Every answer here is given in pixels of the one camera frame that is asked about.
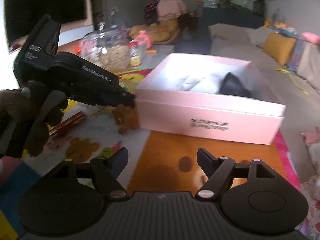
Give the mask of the left hand on gripper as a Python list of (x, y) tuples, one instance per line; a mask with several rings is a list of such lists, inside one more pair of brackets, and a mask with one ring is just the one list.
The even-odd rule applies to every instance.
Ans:
[(21, 89), (1, 91), (1, 135), (12, 122), (17, 124), (13, 144), (4, 149), (1, 144), (1, 158), (8, 156), (20, 159), (24, 150), (36, 157), (41, 154), (49, 140), (49, 126), (58, 125), (63, 118), (63, 110), (68, 106), (68, 100), (63, 99), (51, 109), (39, 126), (31, 129), (37, 116), (36, 103), (22, 94)]

